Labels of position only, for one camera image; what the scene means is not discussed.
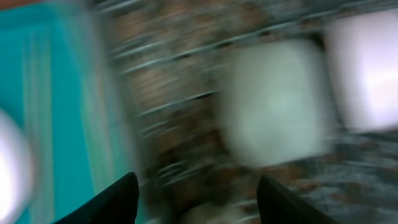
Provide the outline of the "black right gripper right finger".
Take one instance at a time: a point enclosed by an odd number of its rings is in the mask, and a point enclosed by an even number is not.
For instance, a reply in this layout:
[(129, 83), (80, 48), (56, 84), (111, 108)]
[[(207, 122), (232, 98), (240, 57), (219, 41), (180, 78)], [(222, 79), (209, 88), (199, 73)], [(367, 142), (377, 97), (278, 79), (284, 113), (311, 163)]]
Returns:
[(338, 224), (266, 175), (257, 185), (257, 207), (262, 224)]

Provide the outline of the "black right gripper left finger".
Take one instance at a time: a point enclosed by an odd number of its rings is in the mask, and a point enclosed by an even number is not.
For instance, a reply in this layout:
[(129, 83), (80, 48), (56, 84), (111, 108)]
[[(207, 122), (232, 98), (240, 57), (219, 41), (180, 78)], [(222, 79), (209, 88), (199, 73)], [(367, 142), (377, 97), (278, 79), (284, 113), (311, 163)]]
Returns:
[(138, 179), (129, 172), (55, 224), (134, 224), (138, 202)]

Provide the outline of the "grey bowl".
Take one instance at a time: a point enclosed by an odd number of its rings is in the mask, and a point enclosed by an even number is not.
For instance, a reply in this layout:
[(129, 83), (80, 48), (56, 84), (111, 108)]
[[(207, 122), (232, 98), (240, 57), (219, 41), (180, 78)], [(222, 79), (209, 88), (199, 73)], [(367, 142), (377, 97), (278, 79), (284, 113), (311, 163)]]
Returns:
[(234, 50), (218, 97), (222, 137), (244, 166), (275, 166), (331, 150), (336, 118), (323, 54), (311, 40)]

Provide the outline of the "white round plate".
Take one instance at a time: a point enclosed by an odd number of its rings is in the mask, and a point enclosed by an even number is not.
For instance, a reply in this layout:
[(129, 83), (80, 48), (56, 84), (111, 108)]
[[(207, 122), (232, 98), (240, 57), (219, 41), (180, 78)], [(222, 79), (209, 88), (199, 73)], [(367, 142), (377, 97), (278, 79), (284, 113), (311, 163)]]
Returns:
[(1, 224), (15, 223), (34, 191), (29, 143), (14, 120), (1, 111)]

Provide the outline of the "pink bowl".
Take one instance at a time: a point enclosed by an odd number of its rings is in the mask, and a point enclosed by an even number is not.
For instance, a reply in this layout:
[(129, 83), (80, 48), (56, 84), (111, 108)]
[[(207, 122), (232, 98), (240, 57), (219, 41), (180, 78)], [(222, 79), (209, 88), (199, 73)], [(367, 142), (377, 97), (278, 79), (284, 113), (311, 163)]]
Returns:
[(354, 133), (397, 129), (397, 10), (329, 23), (325, 44), (338, 109)]

